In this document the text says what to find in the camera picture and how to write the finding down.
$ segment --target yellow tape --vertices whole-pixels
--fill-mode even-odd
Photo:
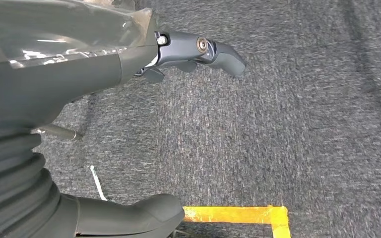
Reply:
[[[274,238],[290,238],[286,207],[183,207],[185,222],[271,224]]]

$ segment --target joint screw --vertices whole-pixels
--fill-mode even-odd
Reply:
[[[198,51],[201,53],[206,53],[208,50],[208,42],[206,38],[204,37],[199,37],[196,40],[196,46],[198,47]]]
[[[157,44],[159,46],[163,46],[163,45],[167,44],[167,37],[165,37],[165,36],[159,36],[157,38]]]

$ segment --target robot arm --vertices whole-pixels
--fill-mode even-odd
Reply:
[[[168,236],[184,217],[177,198],[161,194],[122,206],[61,194],[44,156],[32,152],[41,138],[30,130],[78,97],[133,76],[159,79],[159,67],[191,71],[196,63],[232,75],[245,68],[224,44],[158,32],[148,9],[0,0],[0,237]]]

